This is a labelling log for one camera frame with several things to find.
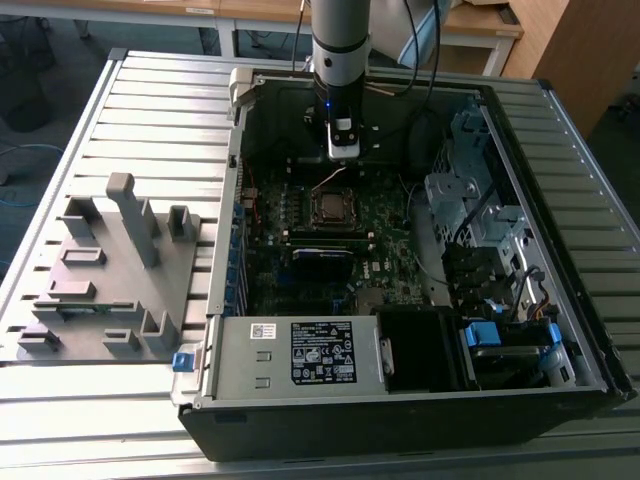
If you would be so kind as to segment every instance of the floor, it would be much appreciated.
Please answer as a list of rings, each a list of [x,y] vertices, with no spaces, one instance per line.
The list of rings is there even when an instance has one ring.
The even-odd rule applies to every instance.
[[[200,34],[195,28],[91,22],[90,39],[80,40],[70,20],[51,20],[50,26],[48,38],[57,64],[41,74],[41,83],[52,104],[53,119],[29,134],[12,132],[0,120],[0,143],[2,140],[16,144],[49,143],[64,148],[113,47],[202,54]],[[254,40],[263,46],[252,48]],[[215,34],[210,36],[210,43],[216,53]],[[288,60],[292,46],[293,35],[258,33],[252,39],[248,33],[239,34],[239,53],[247,57]],[[310,38],[301,37],[297,57],[304,59],[310,51]],[[377,63],[380,62],[384,60],[378,58]],[[640,195],[636,194],[640,182],[640,162],[637,161],[640,158],[640,114],[632,115],[621,123],[615,111],[607,112],[589,143],[631,215],[640,223]],[[55,152],[23,150],[0,156],[0,179],[2,172],[9,175],[5,185],[0,186],[0,200],[37,203],[56,165]],[[34,211],[35,208],[0,204],[0,279]]]

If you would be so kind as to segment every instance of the blue tab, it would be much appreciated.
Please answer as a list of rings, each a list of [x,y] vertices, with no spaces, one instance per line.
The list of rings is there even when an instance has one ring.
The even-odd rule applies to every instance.
[[[562,333],[560,332],[560,327],[558,327],[557,323],[549,325],[549,333],[551,334],[551,340],[553,340],[554,345],[562,342]]]
[[[236,299],[236,290],[232,287],[227,287],[224,291],[224,301],[227,303],[233,303]]]
[[[242,218],[244,216],[244,207],[239,203],[233,204],[233,213],[236,217]]]
[[[188,373],[195,370],[196,356],[193,353],[176,352],[173,354],[171,368],[174,372]]]
[[[238,251],[229,250],[229,264],[235,265],[236,263],[238,263]]]
[[[235,285],[236,280],[238,280],[238,271],[235,268],[229,268],[227,270],[227,281]]]
[[[476,336],[473,334],[473,330],[470,326],[464,329],[464,335],[467,337],[467,345],[475,347],[478,342],[476,341]]]
[[[498,326],[495,322],[473,322],[464,330],[470,347],[490,347],[501,345]]]

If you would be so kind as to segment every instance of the motherboard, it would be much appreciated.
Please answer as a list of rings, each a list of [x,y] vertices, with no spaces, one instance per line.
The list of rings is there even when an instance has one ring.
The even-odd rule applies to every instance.
[[[397,172],[269,158],[244,170],[250,315],[368,315],[384,303],[424,303],[408,221],[423,194]]]

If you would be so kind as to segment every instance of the barcode sticker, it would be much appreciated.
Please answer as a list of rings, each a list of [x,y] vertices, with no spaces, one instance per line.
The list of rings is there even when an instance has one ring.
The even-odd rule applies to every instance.
[[[213,10],[208,8],[187,8],[187,13],[198,13],[200,15],[213,15]]]
[[[251,340],[263,340],[276,338],[275,323],[252,323],[251,324]]]

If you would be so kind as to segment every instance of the metal bracket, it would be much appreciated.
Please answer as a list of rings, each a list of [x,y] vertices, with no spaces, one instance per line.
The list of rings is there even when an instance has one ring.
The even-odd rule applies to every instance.
[[[427,175],[424,188],[434,213],[438,213],[446,204],[458,205],[463,199],[478,198],[478,188],[471,177],[457,177],[451,173]]]

